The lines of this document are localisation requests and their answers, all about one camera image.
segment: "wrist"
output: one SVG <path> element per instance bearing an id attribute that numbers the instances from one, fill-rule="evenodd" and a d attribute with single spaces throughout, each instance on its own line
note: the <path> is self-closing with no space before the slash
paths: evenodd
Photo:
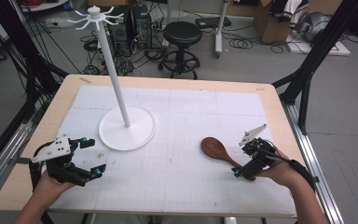
<path id="1" fill-rule="evenodd" d="M 300 174 L 292 175 L 290 180 L 287 181 L 287 184 L 285 186 L 289 188 L 291 191 L 310 187 L 307 180 L 304 179 L 304 177 Z"/>
<path id="2" fill-rule="evenodd" d="M 32 205 L 34 210 L 43 210 L 43 211 L 45 211 L 51 206 L 51 203 L 45 202 L 40 197 L 38 197 L 37 194 L 33 194 L 28 203 Z"/>

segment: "white grid board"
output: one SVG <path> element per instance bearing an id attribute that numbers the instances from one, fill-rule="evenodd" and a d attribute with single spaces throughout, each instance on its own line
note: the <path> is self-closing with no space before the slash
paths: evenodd
<path id="1" fill-rule="evenodd" d="M 99 179 L 65 192 L 51 206 L 93 212 L 205 214 L 218 216 L 290 217 L 295 213 L 288 189 L 259 177 L 236 178 L 231 165 L 207 157 L 204 137 L 219 139 L 234 161 L 250 160 L 238 143 L 245 131 L 267 123 L 257 94 L 122 88 L 126 105 L 151 111 L 157 131 L 145 146 L 132 151 L 107 147 L 98 135 L 103 115 L 118 103 L 113 88 L 82 87 L 58 136 L 96 140 L 77 149 L 79 168 L 106 163 Z M 272 141 L 269 129 L 259 137 Z"/>

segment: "black stool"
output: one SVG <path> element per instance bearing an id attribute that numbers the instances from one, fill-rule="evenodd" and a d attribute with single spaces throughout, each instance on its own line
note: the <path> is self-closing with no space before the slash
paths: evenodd
<path id="1" fill-rule="evenodd" d="M 171 44 L 176 45 L 179 50 L 167 53 L 158 64 L 158 70 L 162 70 L 162 66 L 164 66 L 171 71 L 171 78 L 173 78 L 175 73 L 180 75 L 182 73 L 193 72 L 193 79 L 197 79 L 197 73 L 194 69 L 200 67 L 200 60 L 196 55 L 185 51 L 185 49 L 197 44 L 202 39 L 201 29 L 190 22 L 175 21 L 165 27 L 164 38 Z M 175 54 L 175 58 L 169 59 L 170 55 L 173 54 Z"/>

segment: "aluminum rail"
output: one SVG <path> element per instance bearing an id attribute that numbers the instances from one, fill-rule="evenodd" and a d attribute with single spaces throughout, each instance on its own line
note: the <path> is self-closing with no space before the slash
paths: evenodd
<path id="1" fill-rule="evenodd" d="M 41 104 L 38 101 L 35 104 L 35 111 L 38 111 L 40 108 Z M 11 160 L 17 159 L 16 154 L 24 146 L 30 134 L 32 134 L 34 126 L 33 120 L 35 116 L 37 116 L 36 113 L 33 114 L 30 119 L 28 119 L 28 122 L 20 124 L 16 132 L 13 133 L 10 140 L 7 142 L 5 148 L 0 153 L 0 177 L 9 166 Z"/>
<path id="2" fill-rule="evenodd" d="M 324 208 L 325 215 L 329 219 L 330 223 L 338 224 L 344 223 L 341 214 L 339 213 L 336 201 L 334 200 L 333 194 L 328 187 L 327 181 L 324 177 L 321 165 L 316 158 L 315 152 L 310 139 L 307 135 L 304 135 L 301 128 L 298 126 L 298 112 L 294 105 L 287 105 L 282 103 L 283 110 L 286 113 L 290 125 L 292 126 L 293 133 L 297 140 L 298 146 L 300 147 L 304 161 L 313 176 L 317 176 L 319 182 L 315 183 L 316 192 L 318 193 L 321 204 Z"/>

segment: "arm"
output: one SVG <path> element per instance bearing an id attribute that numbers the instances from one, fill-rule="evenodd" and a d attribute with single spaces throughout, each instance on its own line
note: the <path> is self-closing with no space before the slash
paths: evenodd
<path id="1" fill-rule="evenodd" d="M 71 183 L 59 183 L 44 172 L 28 203 L 22 208 L 15 224 L 37 224 L 43 213 L 69 188 Z"/>
<path id="2" fill-rule="evenodd" d="M 289 164 L 285 162 L 277 163 L 257 175 L 271 178 L 276 183 L 290 189 L 295 201 L 298 223 L 328 223 L 316 199 L 315 192 L 308 182 Z"/>

